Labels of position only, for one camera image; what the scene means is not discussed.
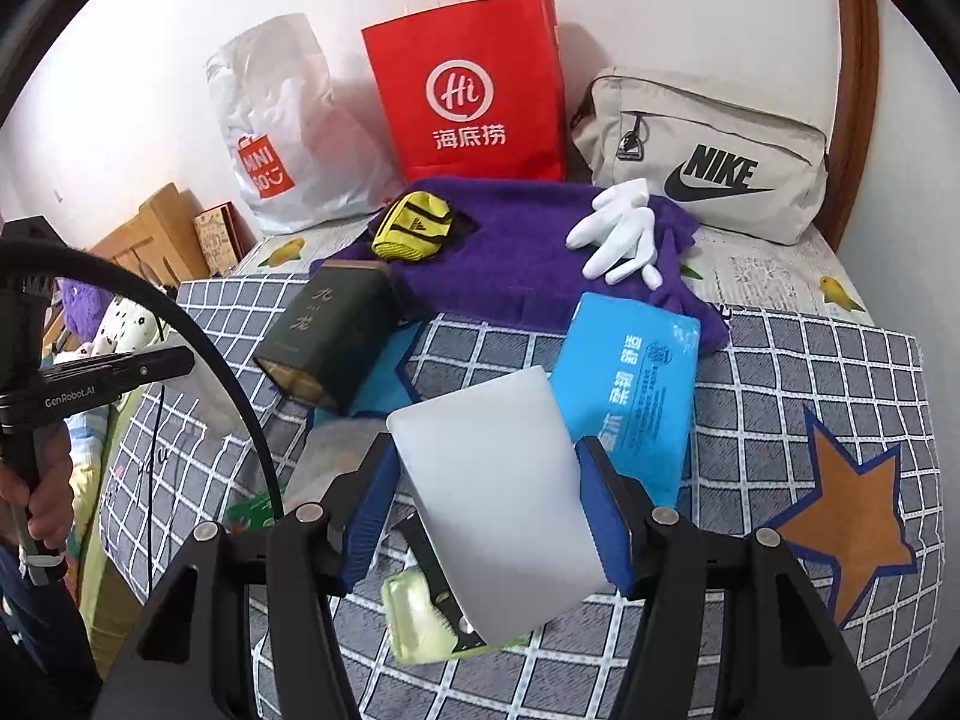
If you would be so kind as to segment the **person's left hand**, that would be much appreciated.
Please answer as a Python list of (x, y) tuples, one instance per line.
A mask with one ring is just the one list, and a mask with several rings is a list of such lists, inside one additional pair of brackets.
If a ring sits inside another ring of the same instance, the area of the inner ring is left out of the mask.
[(2, 544), (16, 546), (20, 537), (13, 522), (14, 507), (26, 507), (31, 518), (28, 533), (48, 548), (65, 543), (73, 523), (73, 489), (70, 486), (70, 437), (63, 422), (47, 436), (39, 460), (41, 483), (34, 491), (7, 465), (2, 465)]

